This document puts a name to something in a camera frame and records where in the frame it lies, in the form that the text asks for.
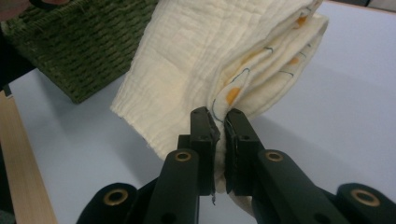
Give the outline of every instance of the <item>orange pattern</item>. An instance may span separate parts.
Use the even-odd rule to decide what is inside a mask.
[[[297,64],[300,60],[297,57],[294,57],[290,60],[288,64]]]
[[[233,100],[235,100],[235,98],[238,96],[240,91],[241,89],[235,87],[228,92],[226,97],[228,105],[231,105],[233,103]]]
[[[304,25],[305,22],[306,22],[306,16],[300,17],[300,18],[297,20],[298,27],[299,27],[299,28],[302,27],[302,26]]]

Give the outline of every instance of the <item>white table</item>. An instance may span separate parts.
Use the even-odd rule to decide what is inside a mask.
[[[318,186],[359,182],[396,201],[396,15],[325,2],[330,25],[297,84],[252,121],[264,146],[287,152]],[[61,224],[76,223],[102,187],[142,187],[163,162],[109,110],[123,78],[80,105],[36,70],[11,83]],[[226,195],[201,199],[200,223],[255,223]]]

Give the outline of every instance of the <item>muslin cloth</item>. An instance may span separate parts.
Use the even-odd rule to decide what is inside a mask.
[[[207,106],[221,134],[215,178],[223,192],[226,113],[238,108],[252,119],[295,83],[327,27],[315,14],[320,3],[161,0],[111,109],[165,159],[190,132],[190,112]]]

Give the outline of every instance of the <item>cream towel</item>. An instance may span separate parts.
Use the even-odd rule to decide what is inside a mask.
[[[254,118],[284,95],[327,26],[318,0],[161,0],[112,110],[165,159],[190,112],[207,106],[221,137],[217,191],[224,191],[224,128],[233,107]]]

